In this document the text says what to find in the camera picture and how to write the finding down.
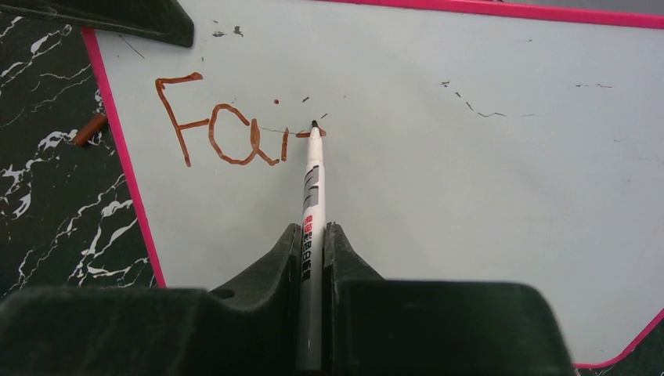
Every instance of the marble table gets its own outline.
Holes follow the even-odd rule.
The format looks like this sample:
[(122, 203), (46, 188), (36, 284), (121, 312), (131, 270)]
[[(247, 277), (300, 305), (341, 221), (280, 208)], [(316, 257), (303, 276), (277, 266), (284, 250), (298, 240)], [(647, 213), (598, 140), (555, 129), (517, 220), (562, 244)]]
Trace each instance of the marble table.
[[(77, 27), (0, 14), (0, 297), (156, 286), (113, 135), (71, 142), (103, 111)], [(664, 324), (616, 365), (576, 372), (664, 375)]]

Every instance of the pink whiteboard border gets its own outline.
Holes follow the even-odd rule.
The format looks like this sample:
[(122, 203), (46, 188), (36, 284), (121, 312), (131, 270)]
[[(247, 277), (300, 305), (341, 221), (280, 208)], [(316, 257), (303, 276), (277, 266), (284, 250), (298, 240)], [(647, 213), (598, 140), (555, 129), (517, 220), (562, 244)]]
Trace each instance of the pink whiteboard border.
[(95, 72), (97, 85), (99, 85), (99, 92), (102, 95), (110, 130), (113, 133), (117, 155), (120, 157), (120, 164), (124, 170), (124, 177), (129, 186), (129, 194), (132, 196), (134, 209), (136, 209), (139, 227), (143, 233), (143, 239), (146, 242), (147, 254), (150, 257), (150, 264), (152, 264), (154, 278), (157, 280), (157, 285), (159, 287), (166, 287), (164, 274), (162, 273), (161, 265), (159, 264), (159, 256), (157, 256), (157, 249), (154, 247), (154, 240), (152, 239), (152, 233), (150, 232), (150, 225), (147, 222), (145, 207), (143, 207), (143, 201), (141, 200), (139, 185), (136, 182), (136, 175), (134, 175), (132, 159), (129, 157), (129, 150), (127, 150), (125, 136), (123, 135), (122, 127), (120, 126), (120, 117), (117, 116), (117, 108), (115, 107), (115, 101), (113, 101), (113, 93), (110, 91), (110, 83), (108, 82), (108, 76), (106, 76), (106, 68), (103, 65), (102, 53), (99, 51), (97, 37), (95, 36), (95, 31), (93, 29), (88, 29), (87, 27), (82, 29), (82, 34), (83, 42), (88, 49), (88, 55), (90, 55), (92, 70)]
[(510, 4), (482, 0), (326, 0), (351, 4), (394, 6), (397, 8), (444, 10), (447, 12), (476, 13), (490, 16), (528, 18), (600, 24), (612, 26), (648, 27), (664, 29), (664, 16), (652, 14), (612, 12), (594, 9), (573, 9), (560, 6)]
[[(628, 26), (628, 27), (648, 27), (656, 29), (664, 29), (664, 16), (655, 16), (648, 14), (637, 13), (620, 13), (608, 12), (591, 9), (570, 9), (553, 6), (542, 5), (522, 5), (522, 4), (507, 4), (502, 2), (486, 2), (474, 0), (327, 0), (331, 2), (346, 2), (353, 4), (365, 5), (382, 5), (394, 6), (399, 8), (411, 9), (429, 9), (429, 10), (443, 10), (448, 12), (459, 13), (477, 13), (491, 16), (509, 16), (517, 18), (527, 18), (534, 20), (552, 20), (575, 22), (585, 24), (604, 24), (613, 26)], [(122, 133), (120, 126), (120, 118), (117, 115), (117, 108), (113, 101), (113, 93), (110, 91), (110, 84), (106, 76), (106, 69), (103, 64), (102, 54), (99, 51), (99, 44), (95, 32), (92, 29), (83, 28), (82, 31), (85, 46), (90, 55), (92, 62), (92, 69), (95, 72), (97, 84), (99, 85), (99, 92), (102, 95), (104, 106), (106, 108), (106, 115), (109, 118), (111, 131), (113, 132), (115, 144), (117, 146), (117, 154), (120, 157), (120, 162), (124, 170), (124, 175), (127, 179), (129, 186), (129, 193), (134, 202), (136, 215), (139, 220), (143, 238), (145, 239), (148, 256), (154, 270), (154, 276), (157, 280), (159, 287), (165, 287), (164, 274), (161, 271), (159, 264), (159, 257), (157, 256), (157, 249), (154, 247), (152, 233), (148, 224), (147, 215), (141, 195), (139, 186), (136, 182), (134, 169), (132, 167), (132, 160), (129, 157), (125, 137)], [(664, 309), (644, 328), (644, 330), (636, 336), (636, 338), (615, 358), (607, 360), (602, 363), (588, 364), (577, 363), (576, 367), (579, 368), (599, 368), (607, 367), (619, 362), (630, 354), (639, 343), (650, 333), (657, 324), (664, 319)]]

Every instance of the whiteboard marker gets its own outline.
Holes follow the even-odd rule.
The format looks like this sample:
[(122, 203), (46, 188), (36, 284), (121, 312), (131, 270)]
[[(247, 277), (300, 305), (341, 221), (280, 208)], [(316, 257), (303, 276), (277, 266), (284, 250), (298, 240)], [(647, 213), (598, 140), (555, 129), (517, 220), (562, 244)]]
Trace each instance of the whiteboard marker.
[(325, 168), (323, 139), (312, 122), (307, 151), (300, 260), (300, 307), (295, 370), (317, 374), (322, 369), (321, 311), (323, 304), (323, 235), (325, 233)]

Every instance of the orange writing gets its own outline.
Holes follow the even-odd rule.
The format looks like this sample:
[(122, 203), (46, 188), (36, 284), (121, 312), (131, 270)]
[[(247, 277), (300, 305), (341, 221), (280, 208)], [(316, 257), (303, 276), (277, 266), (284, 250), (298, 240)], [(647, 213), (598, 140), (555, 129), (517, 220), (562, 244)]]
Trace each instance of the orange writing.
[[(188, 76), (185, 77), (179, 77), (179, 78), (158, 78), (154, 80), (155, 87), (157, 88), (157, 95), (159, 96), (159, 99), (161, 99), (161, 102), (164, 104), (164, 108), (166, 109), (166, 112), (168, 113), (168, 117), (171, 119), (171, 123), (173, 125), (173, 129), (175, 130), (175, 134), (178, 137), (178, 141), (180, 143), (180, 147), (182, 148), (182, 155), (185, 158), (185, 164), (187, 167), (191, 167), (191, 160), (189, 159), (189, 151), (187, 150), (184, 138), (182, 137), (182, 131), (185, 129), (189, 128), (196, 128), (200, 126), (207, 125), (207, 137), (210, 141), (210, 145), (212, 145), (212, 148), (217, 152), (217, 155), (224, 161), (230, 163), (231, 165), (241, 165), (244, 166), (248, 163), (250, 163), (256, 155), (258, 155), (260, 158), (262, 158), (263, 161), (267, 162), (268, 165), (273, 166), (276, 165), (277, 163), (280, 162), (279, 159), (272, 159), (261, 150), (261, 129), (258, 127), (258, 121), (256, 119), (251, 119), (251, 121), (247, 120), (242, 113), (236, 109), (235, 107), (227, 104), (227, 103), (220, 103), (217, 104), (213, 109), (212, 109), (212, 115), (210, 118), (206, 118), (204, 120), (199, 120), (199, 121), (194, 121), (192, 123), (187, 123), (187, 124), (179, 124), (177, 120), (175, 119), (175, 114), (173, 114), (173, 109), (171, 108), (171, 104), (168, 102), (166, 99), (166, 96), (164, 95), (164, 90), (165, 85), (164, 84), (178, 84), (178, 83), (183, 83), (183, 82), (189, 82), (189, 81), (199, 81), (202, 80), (203, 76), (200, 73), (194, 72)], [(241, 122), (242, 124), (246, 125), (249, 127), (249, 142), (251, 143), (251, 152), (249, 155), (244, 158), (244, 159), (233, 159), (229, 157), (228, 155), (224, 154), (222, 151), (222, 148), (219, 147), (217, 144), (217, 141), (215, 139), (215, 125), (217, 122), (217, 116), (218, 112), (220, 110), (226, 110), (232, 114), (234, 114)], [(306, 138), (309, 137), (310, 132), (299, 132), (295, 134), (296, 137), (298, 138)], [(288, 128), (286, 128), (286, 131), (283, 132), (283, 137), (281, 141), (281, 161), (286, 161), (287, 159), (287, 148), (288, 148), (288, 136), (290, 135), (290, 131)], [(320, 129), (320, 135), (325, 136), (326, 132), (322, 129)]]

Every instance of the whiteboard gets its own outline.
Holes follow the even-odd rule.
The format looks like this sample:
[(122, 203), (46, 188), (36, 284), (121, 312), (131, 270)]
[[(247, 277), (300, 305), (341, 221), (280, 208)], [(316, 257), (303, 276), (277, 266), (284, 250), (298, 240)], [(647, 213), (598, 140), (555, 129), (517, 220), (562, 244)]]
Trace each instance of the whiteboard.
[[(327, 218), (383, 277), (530, 284), (582, 364), (617, 359), (656, 323), (664, 32), (180, 2), (192, 49), (96, 32), (96, 72), (168, 286), (223, 284), (300, 221), (306, 141), (295, 133), (317, 120)], [(190, 166), (158, 87), (189, 124)]]

